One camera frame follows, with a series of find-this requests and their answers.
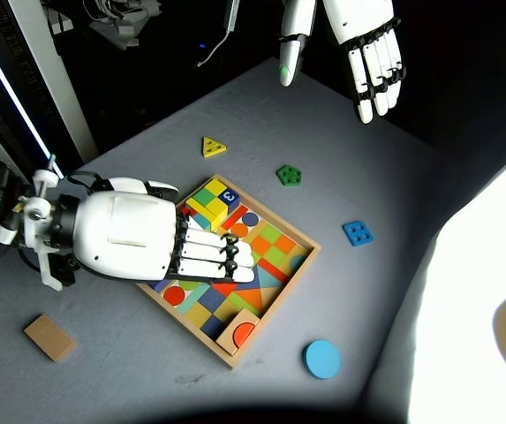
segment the blue disc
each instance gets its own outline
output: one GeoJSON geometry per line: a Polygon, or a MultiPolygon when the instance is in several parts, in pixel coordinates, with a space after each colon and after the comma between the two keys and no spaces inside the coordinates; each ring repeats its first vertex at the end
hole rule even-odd
{"type": "Polygon", "coordinates": [[[307,370],[317,378],[334,377],[341,368],[341,354],[327,340],[316,340],[304,350],[307,370]]]}

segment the orange circle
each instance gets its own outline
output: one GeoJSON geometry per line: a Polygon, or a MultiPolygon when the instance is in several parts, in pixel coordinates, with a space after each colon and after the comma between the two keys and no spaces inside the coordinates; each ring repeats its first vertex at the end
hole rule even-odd
{"type": "Polygon", "coordinates": [[[243,322],[242,324],[239,324],[233,331],[233,343],[235,346],[241,347],[253,329],[254,324],[250,322],[243,322]]]}
{"type": "Polygon", "coordinates": [[[163,296],[164,300],[166,300],[172,306],[177,307],[184,301],[185,293],[181,287],[175,285],[166,289],[163,296]]]}
{"type": "Polygon", "coordinates": [[[242,238],[249,233],[249,227],[247,227],[243,223],[236,223],[231,227],[231,232],[235,234],[237,237],[242,238]]]}

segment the blue triangle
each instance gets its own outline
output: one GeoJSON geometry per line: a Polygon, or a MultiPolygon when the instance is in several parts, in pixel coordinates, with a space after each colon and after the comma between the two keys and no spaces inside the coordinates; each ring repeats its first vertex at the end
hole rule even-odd
{"type": "Polygon", "coordinates": [[[278,280],[272,274],[269,274],[263,268],[258,266],[255,268],[257,268],[257,272],[259,273],[259,282],[261,283],[261,288],[280,287],[282,285],[282,283],[280,283],[280,280],[278,280]]]}
{"type": "Polygon", "coordinates": [[[235,292],[239,290],[260,289],[261,283],[259,281],[258,266],[255,266],[253,268],[253,272],[254,272],[254,280],[251,281],[250,283],[238,284],[237,287],[235,287],[235,292]]]}

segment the robotic hand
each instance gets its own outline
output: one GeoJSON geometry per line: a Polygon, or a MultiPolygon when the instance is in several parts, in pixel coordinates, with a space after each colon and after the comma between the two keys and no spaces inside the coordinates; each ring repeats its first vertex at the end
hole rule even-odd
{"type": "MultiPolygon", "coordinates": [[[[396,106],[400,83],[405,78],[394,33],[400,19],[394,17],[391,0],[322,2],[335,37],[348,57],[359,119],[368,124],[373,118],[371,101],[376,112],[385,115],[396,106]]],[[[280,46],[280,82],[285,87],[292,83],[301,66],[302,52],[312,33],[315,6],[316,0],[289,0],[286,4],[280,46]]]]}
{"type": "Polygon", "coordinates": [[[133,178],[95,178],[82,184],[89,196],[61,195],[52,204],[45,199],[58,176],[38,170],[33,181],[36,195],[20,198],[11,224],[0,224],[0,251],[16,237],[16,212],[23,212],[25,245],[39,256],[42,282],[57,291],[63,284],[50,272],[49,254],[71,248],[84,268],[122,280],[199,280],[248,283],[253,281],[251,247],[232,234],[207,232],[191,218],[177,214],[173,203],[178,190],[172,185],[133,178]]]}

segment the gray table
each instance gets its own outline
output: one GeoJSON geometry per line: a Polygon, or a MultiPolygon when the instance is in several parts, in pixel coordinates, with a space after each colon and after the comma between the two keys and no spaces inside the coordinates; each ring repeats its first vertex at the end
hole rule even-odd
{"type": "MultiPolygon", "coordinates": [[[[359,396],[408,283],[400,263],[420,181],[439,158],[349,100],[300,75],[278,83],[274,59],[133,137],[85,168],[177,185],[189,193],[219,172],[322,245],[314,265],[230,371],[134,285],[83,271],[62,293],[41,285],[15,253],[0,265],[0,422],[126,422],[231,405],[351,405],[359,396]],[[201,137],[229,145],[205,160],[201,137]],[[283,187],[275,171],[303,171],[283,187]],[[371,245],[341,226],[366,221],[371,245]],[[49,360],[23,334],[49,314],[79,343],[49,360]],[[340,375],[310,376],[302,348],[335,342],[340,375]]],[[[62,191],[82,194],[62,184],[62,191]]]]}

